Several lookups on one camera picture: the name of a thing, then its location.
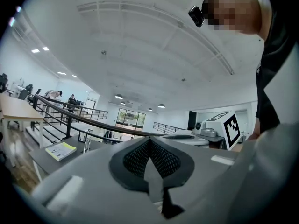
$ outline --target desk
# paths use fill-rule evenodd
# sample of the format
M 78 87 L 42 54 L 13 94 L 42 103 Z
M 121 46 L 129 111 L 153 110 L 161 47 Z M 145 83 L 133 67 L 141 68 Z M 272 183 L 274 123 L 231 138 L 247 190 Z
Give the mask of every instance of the desk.
M 11 164 L 15 167 L 14 159 L 10 151 L 10 140 L 8 135 L 8 121 L 19 121 L 22 130 L 24 131 L 24 121 L 39 122 L 40 127 L 40 147 L 43 147 L 43 116 L 34 110 L 25 100 L 20 100 L 0 94 L 0 105 L 3 114 L 3 136 L 4 136 L 4 151 L 9 157 Z
M 84 148 L 84 143 L 78 141 L 78 135 L 68 138 L 68 139 L 65 139 L 57 144 L 60 144 L 62 142 L 65 142 L 73 147 L 76 147 L 77 150 L 76 150 L 76 152 L 74 152 L 70 156 L 67 156 L 66 158 L 62 159 L 61 161 L 57 161 L 53 157 L 51 157 L 45 151 L 46 147 L 41 148 L 41 149 L 36 149 L 36 150 L 29 152 L 29 155 L 33 159 L 33 165 L 34 165 L 36 174 L 37 174 L 38 178 L 40 179 L 40 181 L 42 180 L 42 178 L 41 178 L 41 175 L 40 175 L 40 172 L 39 172 L 37 166 L 39 166 L 46 174 L 50 175 L 51 173 L 60 169 L 65 164 L 69 163 L 73 159 L 75 159 L 83 154 L 82 152 L 83 152 L 83 148 Z M 105 147 L 105 146 L 110 146 L 110 145 L 92 140 L 91 144 L 90 144 L 89 151 L 92 151 L 92 150 L 95 150 L 95 149 L 98 149 L 101 147 Z

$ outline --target black shirt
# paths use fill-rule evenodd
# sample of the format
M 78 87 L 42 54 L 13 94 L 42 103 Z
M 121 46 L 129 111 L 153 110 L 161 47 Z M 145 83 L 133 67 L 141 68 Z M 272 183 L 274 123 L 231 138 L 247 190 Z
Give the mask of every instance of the black shirt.
M 69 100 L 68 100 L 67 102 L 68 102 L 69 104 L 72 104 L 72 105 L 75 105 L 75 104 L 76 104 L 76 100 L 75 100 L 74 98 L 72 98 L 72 97 L 69 97 Z M 71 109 L 71 110 L 74 109 L 74 107 L 73 107 L 73 106 L 70 106 L 70 105 L 68 105 L 68 108 Z
M 284 19 L 283 14 L 272 9 L 269 35 L 264 44 L 260 65 L 256 70 L 258 100 L 256 117 L 260 121 L 261 133 L 279 124 L 278 116 L 264 92 L 264 88 L 283 65 L 294 45 L 294 39 L 287 33 Z

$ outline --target mesh panel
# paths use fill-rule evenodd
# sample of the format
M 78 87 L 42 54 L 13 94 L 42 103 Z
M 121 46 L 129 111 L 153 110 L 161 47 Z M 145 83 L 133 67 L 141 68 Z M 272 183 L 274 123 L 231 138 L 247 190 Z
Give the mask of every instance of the mesh panel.
M 162 178 L 173 174 L 181 166 L 181 161 L 177 156 L 154 142 L 151 142 L 150 158 Z
M 181 166 L 177 156 L 152 141 L 146 142 L 128 153 L 124 157 L 123 164 L 131 173 L 143 178 L 149 158 L 152 159 L 162 178 L 173 174 Z
M 143 178 L 145 167 L 149 158 L 149 147 L 148 142 L 146 142 L 128 153 L 124 157 L 123 164 L 131 173 Z

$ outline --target yellow book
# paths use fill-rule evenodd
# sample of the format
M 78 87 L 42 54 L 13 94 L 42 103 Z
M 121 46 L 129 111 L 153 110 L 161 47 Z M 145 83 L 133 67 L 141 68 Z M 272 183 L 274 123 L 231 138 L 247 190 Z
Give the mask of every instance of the yellow book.
M 61 144 L 56 144 L 54 146 L 48 147 L 45 150 L 54 159 L 60 161 L 74 153 L 77 150 L 77 148 L 63 142 Z

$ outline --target black speaker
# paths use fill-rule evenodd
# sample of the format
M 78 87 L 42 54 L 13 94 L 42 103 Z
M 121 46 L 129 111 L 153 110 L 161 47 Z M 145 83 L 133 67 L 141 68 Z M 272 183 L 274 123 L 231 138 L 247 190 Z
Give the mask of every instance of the black speaker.
M 196 112 L 189 111 L 188 130 L 193 130 L 196 125 Z

